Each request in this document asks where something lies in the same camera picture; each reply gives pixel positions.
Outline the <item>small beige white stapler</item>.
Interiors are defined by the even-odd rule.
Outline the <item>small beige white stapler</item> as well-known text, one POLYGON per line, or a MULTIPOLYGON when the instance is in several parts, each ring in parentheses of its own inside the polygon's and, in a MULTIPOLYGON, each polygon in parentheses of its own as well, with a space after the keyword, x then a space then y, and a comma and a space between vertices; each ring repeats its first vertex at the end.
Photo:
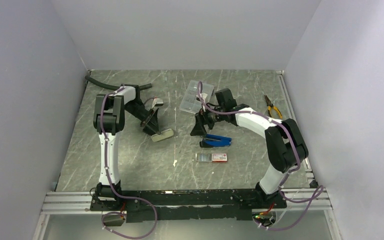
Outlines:
POLYGON ((161 141, 172 138, 174 136, 174 134, 175 134, 175 132, 173 129, 171 129, 171 128, 166 129, 166 130, 161 131, 160 133, 156 133, 156 134, 152 135, 151 140, 154 143, 161 142, 161 141))

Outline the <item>blue black stapler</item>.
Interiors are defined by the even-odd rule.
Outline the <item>blue black stapler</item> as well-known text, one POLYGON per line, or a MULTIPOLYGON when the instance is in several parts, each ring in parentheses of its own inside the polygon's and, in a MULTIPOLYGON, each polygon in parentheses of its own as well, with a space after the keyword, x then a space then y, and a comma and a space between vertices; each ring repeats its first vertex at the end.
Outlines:
POLYGON ((206 134, 199 142, 201 148, 218 148, 229 147, 232 143, 232 138, 220 135, 206 134))

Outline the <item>red white staples box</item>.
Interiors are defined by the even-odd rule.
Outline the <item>red white staples box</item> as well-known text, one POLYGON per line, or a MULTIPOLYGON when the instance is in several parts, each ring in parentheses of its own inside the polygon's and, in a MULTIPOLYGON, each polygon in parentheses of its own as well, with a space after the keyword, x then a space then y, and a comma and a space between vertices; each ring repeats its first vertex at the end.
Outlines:
POLYGON ((200 163, 226 163, 228 156, 226 153, 196 153, 195 160, 200 163))

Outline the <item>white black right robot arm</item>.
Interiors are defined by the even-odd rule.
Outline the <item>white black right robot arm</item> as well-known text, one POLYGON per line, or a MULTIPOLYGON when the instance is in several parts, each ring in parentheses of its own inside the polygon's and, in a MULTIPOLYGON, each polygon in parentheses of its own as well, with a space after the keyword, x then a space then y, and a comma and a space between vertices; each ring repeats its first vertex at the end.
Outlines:
POLYGON ((204 101, 200 86, 197 87, 195 96, 201 103, 201 109, 194 115, 195 125, 190 132, 191 136, 203 137, 215 123, 227 122, 264 138, 270 165, 255 186, 255 202, 262 208, 268 207, 279 194, 287 176, 297 171, 309 155, 296 121, 291 118, 272 118, 255 111, 247 104, 238 104, 228 88, 215 93, 217 105, 204 101))

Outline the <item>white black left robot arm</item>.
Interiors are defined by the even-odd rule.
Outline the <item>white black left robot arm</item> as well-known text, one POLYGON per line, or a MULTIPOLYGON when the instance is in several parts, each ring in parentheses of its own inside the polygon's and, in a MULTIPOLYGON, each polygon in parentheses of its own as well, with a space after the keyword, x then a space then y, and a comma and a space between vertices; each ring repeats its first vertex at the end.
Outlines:
POLYGON ((125 128, 125 113, 140 121, 145 134, 160 135, 158 109, 164 105, 161 98, 152 97, 142 101, 139 85, 121 85, 110 93, 98 94, 95 99, 93 126, 96 129, 101 149, 101 168, 95 197, 110 210, 123 204, 121 177, 119 172, 119 142, 125 128))

